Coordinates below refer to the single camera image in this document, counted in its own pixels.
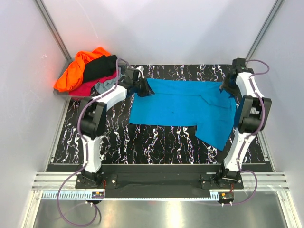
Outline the blue t shirt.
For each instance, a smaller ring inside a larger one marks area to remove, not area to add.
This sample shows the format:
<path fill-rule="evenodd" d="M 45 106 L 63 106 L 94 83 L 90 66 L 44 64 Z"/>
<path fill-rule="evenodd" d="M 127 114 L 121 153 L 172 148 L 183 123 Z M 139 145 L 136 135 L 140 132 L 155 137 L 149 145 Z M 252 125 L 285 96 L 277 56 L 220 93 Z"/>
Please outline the blue t shirt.
<path fill-rule="evenodd" d="M 231 134 L 236 101 L 220 82 L 149 78 L 154 95 L 134 96 L 129 122 L 196 127 L 195 136 L 222 151 Z"/>

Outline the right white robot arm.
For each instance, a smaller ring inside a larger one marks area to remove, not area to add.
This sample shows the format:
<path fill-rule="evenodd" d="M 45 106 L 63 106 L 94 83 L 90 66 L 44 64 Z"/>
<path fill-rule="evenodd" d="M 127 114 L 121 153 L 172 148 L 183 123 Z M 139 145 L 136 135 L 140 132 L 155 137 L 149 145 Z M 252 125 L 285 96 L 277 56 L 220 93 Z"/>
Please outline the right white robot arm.
<path fill-rule="evenodd" d="M 256 135 L 264 129 L 272 101 L 262 95 L 252 69 L 235 69 L 229 73 L 222 88 L 233 95 L 241 95 L 234 118 L 235 136 L 230 150 L 215 176 L 220 188 L 230 188 L 240 181 L 242 162 Z"/>

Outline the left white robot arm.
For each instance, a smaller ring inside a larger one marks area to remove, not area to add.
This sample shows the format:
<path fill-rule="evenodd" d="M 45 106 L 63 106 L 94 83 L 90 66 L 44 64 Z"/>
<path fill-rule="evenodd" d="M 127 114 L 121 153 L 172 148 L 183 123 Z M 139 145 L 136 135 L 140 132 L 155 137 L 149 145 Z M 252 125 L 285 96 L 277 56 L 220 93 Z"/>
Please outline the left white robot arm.
<path fill-rule="evenodd" d="M 83 98 L 77 121 L 77 131 L 84 150 L 84 162 L 77 183 L 91 188 L 105 186 L 100 160 L 100 141 L 106 128 L 107 111 L 133 94 L 139 97 L 154 95 L 143 74 L 143 66 L 127 67 L 124 76 L 104 93 Z"/>

